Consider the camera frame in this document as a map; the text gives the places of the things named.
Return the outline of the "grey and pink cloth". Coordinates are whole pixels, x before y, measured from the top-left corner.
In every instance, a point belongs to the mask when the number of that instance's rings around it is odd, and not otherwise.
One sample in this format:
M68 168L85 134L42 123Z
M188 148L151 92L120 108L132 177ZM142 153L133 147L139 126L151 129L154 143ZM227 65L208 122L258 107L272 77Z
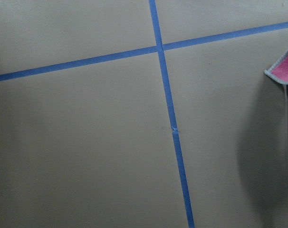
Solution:
M288 85L288 51L280 57L264 74L275 82Z

